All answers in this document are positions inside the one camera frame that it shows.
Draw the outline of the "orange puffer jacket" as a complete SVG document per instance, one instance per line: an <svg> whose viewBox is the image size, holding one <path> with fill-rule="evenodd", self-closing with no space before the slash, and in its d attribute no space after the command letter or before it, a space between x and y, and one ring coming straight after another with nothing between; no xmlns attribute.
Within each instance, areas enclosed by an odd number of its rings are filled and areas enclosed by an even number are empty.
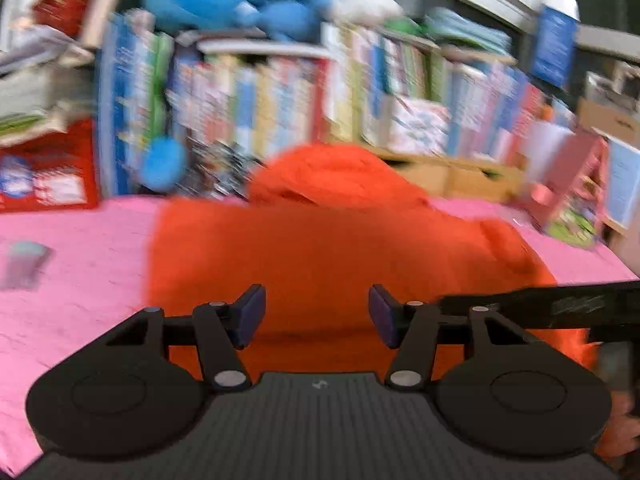
<svg viewBox="0 0 640 480"><path fill-rule="evenodd" d="M374 284L400 301L432 302L631 279L604 246L567 246L480 200L431 198L359 146L314 144L259 169L244 205L168 200L145 299L184 315L261 284L266 314L242 354L252 376L384 373L392 354L369 318Z"/></svg>

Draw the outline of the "wooden drawer organizer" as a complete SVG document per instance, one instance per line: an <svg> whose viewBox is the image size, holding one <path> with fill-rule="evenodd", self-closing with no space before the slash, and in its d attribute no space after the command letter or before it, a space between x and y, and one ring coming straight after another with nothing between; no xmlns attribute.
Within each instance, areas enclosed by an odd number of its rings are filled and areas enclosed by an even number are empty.
<svg viewBox="0 0 640 480"><path fill-rule="evenodd" d="M356 145L435 197L505 204L518 196L525 180L525 170L518 166L484 159L402 154L363 142Z"/></svg>

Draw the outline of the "pink bunny towel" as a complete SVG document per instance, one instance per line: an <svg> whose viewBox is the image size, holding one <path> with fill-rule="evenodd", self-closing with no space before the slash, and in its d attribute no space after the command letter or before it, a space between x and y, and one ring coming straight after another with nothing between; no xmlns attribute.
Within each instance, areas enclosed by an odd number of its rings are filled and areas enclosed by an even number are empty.
<svg viewBox="0 0 640 480"><path fill-rule="evenodd" d="M35 288L1 293L1 467L7 474L19 474L40 453L25 415L28 388L141 304L146 246L163 204L114 198L93 210L2 216L2 255L18 240L52 252Z"/></svg>

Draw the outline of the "black binder clips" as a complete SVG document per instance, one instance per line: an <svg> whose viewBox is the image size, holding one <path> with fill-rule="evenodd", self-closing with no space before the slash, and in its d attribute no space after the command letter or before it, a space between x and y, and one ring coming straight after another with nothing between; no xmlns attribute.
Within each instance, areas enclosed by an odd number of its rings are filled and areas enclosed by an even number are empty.
<svg viewBox="0 0 640 480"><path fill-rule="evenodd" d="M238 144L196 142L190 148L186 175L177 190L182 196L247 200L253 174L263 166L259 158L245 153Z"/></svg>

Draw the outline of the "blue plush ball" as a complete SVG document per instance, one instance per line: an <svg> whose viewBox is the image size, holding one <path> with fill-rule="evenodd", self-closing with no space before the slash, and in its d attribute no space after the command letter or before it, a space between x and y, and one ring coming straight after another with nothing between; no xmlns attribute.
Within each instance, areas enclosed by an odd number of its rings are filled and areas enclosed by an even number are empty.
<svg viewBox="0 0 640 480"><path fill-rule="evenodd" d="M157 193L171 191L186 173L188 152L174 138L154 139L142 159L140 184Z"/></svg>

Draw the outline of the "white label paper box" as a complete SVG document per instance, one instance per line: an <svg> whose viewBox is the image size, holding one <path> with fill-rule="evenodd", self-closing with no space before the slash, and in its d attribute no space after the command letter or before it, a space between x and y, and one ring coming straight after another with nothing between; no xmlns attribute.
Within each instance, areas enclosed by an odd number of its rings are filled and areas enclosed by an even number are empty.
<svg viewBox="0 0 640 480"><path fill-rule="evenodd" d="M445 154L450 114L445 105L408 96L390 101L386 148L408 155Z"/></svg>

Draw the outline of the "red plastic basket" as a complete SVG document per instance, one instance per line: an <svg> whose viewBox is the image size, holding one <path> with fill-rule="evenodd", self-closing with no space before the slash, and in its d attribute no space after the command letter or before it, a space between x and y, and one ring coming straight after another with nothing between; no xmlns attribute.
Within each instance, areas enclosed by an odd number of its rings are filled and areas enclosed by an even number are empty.
<svg viewBox="0 0 640 480"><path fill-rule="evenodd" d="M36 25L76 41L90 0L38 0L18 21L25 34ZM1 147L1 209L4 212L90 209L99 201L94 168L92 115L64 133Z"/></svg>

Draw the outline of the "blue box on shelf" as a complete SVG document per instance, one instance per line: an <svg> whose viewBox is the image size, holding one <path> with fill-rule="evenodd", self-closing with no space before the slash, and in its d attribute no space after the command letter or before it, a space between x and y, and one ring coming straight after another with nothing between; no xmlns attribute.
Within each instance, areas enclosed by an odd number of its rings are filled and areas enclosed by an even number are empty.
<svg viewBox="0 0 640 480"><path fill-rule="evenodd" d="M548 6L538 15L537 35L529 73L556 88L565 86L573 62L579 24L576 6Z"/></svg>

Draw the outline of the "stack of papers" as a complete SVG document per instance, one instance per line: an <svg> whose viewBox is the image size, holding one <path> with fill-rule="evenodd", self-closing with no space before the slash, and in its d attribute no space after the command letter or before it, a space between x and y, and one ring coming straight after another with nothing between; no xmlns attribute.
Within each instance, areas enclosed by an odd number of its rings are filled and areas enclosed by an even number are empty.
<svg viewBox="0 0 640 480"><path fill-rule="evenodd" d="M64 133L96 108L94 54L57 29L36 25L1 55L1 146Z"/></svg>

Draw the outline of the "small blue plush toy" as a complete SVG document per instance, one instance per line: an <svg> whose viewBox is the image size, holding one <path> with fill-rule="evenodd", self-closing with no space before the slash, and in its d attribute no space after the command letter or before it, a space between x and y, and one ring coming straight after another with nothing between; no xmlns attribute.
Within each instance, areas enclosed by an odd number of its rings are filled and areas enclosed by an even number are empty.
<svg viewBox="0 0 640 480"><path fill-rule="evenodd" d="M235 21L258 28L271 40L318 44L321 24L331 18L333 0L269 0L259 8L239 6Z"/></svg>

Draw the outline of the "white plush toy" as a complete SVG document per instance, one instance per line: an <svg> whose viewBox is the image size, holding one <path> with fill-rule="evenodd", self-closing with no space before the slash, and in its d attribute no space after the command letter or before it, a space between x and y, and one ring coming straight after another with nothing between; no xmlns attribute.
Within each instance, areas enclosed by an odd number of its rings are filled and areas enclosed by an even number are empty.
<svg viewBox="0 0 640 480"><path fill-rule="evenodd" d="M395 0L332 0L330 20L337 24L378 27L403 15L401 5Z"/></svg>

